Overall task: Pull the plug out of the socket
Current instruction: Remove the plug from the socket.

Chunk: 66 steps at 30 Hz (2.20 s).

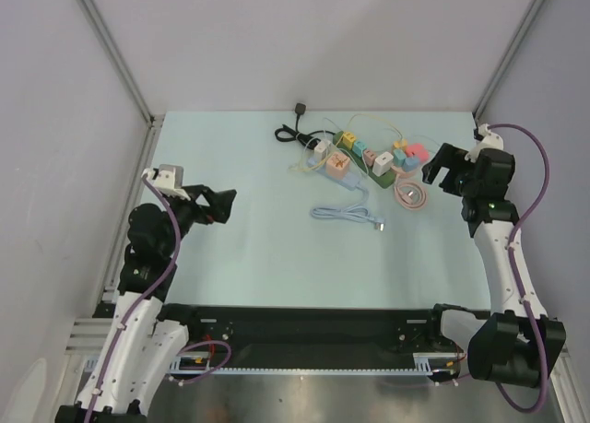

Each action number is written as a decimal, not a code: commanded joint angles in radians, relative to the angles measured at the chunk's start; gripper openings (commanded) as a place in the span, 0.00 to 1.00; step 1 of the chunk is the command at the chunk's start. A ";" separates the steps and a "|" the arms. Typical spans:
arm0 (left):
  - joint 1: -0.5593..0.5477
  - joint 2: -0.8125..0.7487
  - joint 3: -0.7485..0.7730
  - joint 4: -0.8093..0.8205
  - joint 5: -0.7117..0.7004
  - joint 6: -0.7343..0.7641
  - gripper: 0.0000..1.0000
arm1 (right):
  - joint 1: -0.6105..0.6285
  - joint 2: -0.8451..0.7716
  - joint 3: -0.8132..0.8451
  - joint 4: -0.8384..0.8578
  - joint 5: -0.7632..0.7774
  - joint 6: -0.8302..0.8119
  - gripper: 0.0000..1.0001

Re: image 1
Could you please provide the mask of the pink deer cube socket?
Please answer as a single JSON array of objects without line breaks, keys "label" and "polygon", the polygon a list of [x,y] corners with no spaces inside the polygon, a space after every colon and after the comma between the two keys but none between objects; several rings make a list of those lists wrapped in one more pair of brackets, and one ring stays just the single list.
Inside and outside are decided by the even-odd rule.
[{"label": "pink deer cube socket", "polygon": [[324,169],[328,177],[342,181],[348,174],[350,158],[341,151],[336,151],[326,160]]}]

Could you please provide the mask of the white Honor charger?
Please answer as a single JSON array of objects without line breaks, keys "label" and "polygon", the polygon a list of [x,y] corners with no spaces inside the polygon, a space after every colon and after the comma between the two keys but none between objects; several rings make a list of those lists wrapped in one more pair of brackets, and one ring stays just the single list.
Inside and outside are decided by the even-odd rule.
[{"label": "white Honor charger", "polygon": [[319,141],[313,150],[313,158],[317,162],[321,162],[328,156],[331,146],[332,143],[329,140],[324,139]]}]

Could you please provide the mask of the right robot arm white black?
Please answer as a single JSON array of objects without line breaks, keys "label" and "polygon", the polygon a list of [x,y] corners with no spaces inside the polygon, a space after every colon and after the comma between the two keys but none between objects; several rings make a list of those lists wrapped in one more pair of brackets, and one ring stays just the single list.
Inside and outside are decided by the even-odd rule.
[{"label": "right robot arm white black", "polygon": [[426,341],[436,350],[454,343],[464,349],[477,380],[538,388],[554,367],[566,332],[534,292],[516,230],[520,218],[505,197],[514,157],[484,147],[471,159],[468,151],[443,144],[423,168],[423,181],[432,183],[441,169],[448,172],[440,186],[461,197],[462,218],[484,264],[490,316],[480,319],[467,308],[438,304],[437,320],[425,327]]}]

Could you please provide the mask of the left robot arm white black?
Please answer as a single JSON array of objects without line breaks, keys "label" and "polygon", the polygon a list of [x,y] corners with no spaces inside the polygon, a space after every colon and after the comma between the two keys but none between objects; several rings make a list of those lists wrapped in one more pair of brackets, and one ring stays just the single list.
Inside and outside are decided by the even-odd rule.
[{"label": "left robot arm white black", "polygon": [[128,245],[112,324],[97,365],[58,422],[145,422],[160,383],[184,349],[197,347],[203,327],[195,309],[168,304],[182,239],[195,224],[226,223],[237,195],[199,184],[143,184],[157,198],[128,217]]}]

